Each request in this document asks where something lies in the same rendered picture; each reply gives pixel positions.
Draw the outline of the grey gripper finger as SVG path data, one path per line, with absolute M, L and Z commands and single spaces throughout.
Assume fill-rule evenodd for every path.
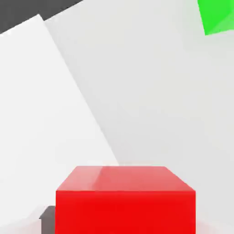
M 212 234 L 212 226 L 209 223 L 198 219 L 196 234 Z

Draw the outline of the small red cube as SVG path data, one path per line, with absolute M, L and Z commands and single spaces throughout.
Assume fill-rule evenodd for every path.
M 196 234 L 196 192 L 164 166 L 77 166 L 56 190 L 55 234 Z

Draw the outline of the small green cube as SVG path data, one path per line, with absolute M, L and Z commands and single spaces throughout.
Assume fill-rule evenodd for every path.
M 197 0 L 205 35 L 234 30 L 234 0 Z

